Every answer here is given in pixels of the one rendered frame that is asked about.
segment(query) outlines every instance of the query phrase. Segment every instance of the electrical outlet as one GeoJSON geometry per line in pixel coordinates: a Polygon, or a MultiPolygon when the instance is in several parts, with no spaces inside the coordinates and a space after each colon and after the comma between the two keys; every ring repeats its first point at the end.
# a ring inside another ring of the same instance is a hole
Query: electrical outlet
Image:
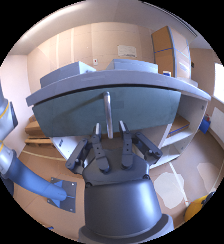
{"type": "Polygon", "coordinates": [[[94,65],[98,65],[98,59],[94,59],[94,65]]]}

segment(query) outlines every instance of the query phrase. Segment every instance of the white radiator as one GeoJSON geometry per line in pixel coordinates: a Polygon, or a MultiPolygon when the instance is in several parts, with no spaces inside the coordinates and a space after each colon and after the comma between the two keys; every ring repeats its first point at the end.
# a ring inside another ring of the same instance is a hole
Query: white radiator
{"type": "Polygon", "coordinates": [[[211,117],[210,128],[220,137],[224,143],[224,113],[218,108],[214,108],[211,117]]]}

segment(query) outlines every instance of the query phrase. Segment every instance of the metal handle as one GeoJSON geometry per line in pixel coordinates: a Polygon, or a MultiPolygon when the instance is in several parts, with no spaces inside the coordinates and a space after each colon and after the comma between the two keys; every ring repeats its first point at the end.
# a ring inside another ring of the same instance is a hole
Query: metal handle
{"type": "Polygon", "coordinates": [[[109,139],[112,139],[113,126],[112,126],[111,107],[110,107],[110,94],[108,91],[104,92],[104,102],[105,102],[105,115],[106,115],[108,137],[109,139]]]}

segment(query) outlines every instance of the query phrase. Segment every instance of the cabinet door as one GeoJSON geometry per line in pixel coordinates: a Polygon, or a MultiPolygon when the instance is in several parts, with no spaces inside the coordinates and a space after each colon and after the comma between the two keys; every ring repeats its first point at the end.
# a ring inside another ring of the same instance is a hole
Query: cabinet door
{"type": "Polygon", "coordinates": [[[32,109],[46,137],[91,135],[96,123],[106,134],[105,91],[111,98],[113,132],[119,132],[120,120],[129,130],[173,123],[181,97],[168,89],[114,87],[65,95],[32,109]]]}

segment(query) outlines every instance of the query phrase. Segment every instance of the floor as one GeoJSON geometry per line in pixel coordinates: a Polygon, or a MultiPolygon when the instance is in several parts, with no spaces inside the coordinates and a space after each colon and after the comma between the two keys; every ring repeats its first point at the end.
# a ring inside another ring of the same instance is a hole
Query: floor
{"type": "MultiPolygon", "coordinates": [[[[79,228],[85,225],[82,176],[65,167],[66,161],[56,148],[25,146],[19,159],[49,182],[55,177],[77,183],[75,213],[54,207],[47,203],[47,198],[15,183],[13,195],[21,208],[38,223],[53,227],[52,232],[77,241],[79,228]]],[[[197,132],[179,158],[151,169],[150,177],[161,211],[173,218],[176,229],[184,224],[184,214],[190,202],[218,188],[224,177],[224,151],[209,132],[197,132]]]]}

